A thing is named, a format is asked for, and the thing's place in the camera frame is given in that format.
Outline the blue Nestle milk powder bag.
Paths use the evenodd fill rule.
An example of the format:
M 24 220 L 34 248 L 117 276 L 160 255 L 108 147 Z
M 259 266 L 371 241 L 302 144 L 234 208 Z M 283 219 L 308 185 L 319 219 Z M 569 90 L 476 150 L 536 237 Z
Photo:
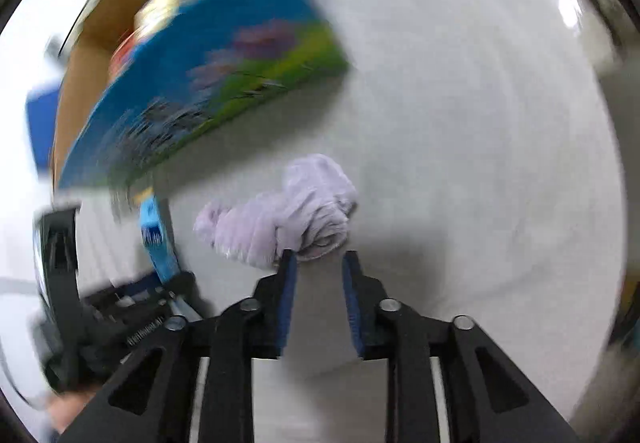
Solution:
M 142 244 L 158 278 L 167 283 L 180 273 L 174 245 L 163 220 L 162 207 L 157 197 L 146 194 L 140 204 L 139 226 Z

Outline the lilac cloth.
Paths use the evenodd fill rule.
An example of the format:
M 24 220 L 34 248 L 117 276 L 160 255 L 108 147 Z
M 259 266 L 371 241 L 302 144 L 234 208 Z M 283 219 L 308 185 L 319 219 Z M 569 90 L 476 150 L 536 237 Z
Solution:
M 285 167 L 279 192 L 234 206 L 211 202 L 193 229 L 219 255 L 269 269 L 285 250 L 311 261 L 344 245 L 356 201 L 356 188 L 338 163 L 308 155 Z

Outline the blue foam cushion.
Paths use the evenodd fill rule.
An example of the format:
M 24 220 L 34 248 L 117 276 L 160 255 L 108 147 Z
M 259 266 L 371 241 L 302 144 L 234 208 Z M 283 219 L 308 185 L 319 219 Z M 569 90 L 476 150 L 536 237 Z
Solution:
M 38 174 L 50 170 L 50 159 L 53 148 L 56 114 L 62 80 L 35 88 L 28 93 L 25 103 L 25 114 L 32 159 Z

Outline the cardboard milk carton box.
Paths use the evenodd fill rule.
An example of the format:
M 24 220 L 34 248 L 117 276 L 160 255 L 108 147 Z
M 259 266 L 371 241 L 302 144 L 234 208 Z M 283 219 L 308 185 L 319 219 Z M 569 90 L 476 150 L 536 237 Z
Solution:
M 98 0 L 63 79 L 54 187 L 134 180 L 203 132 L 345 67 L 314 0 Z

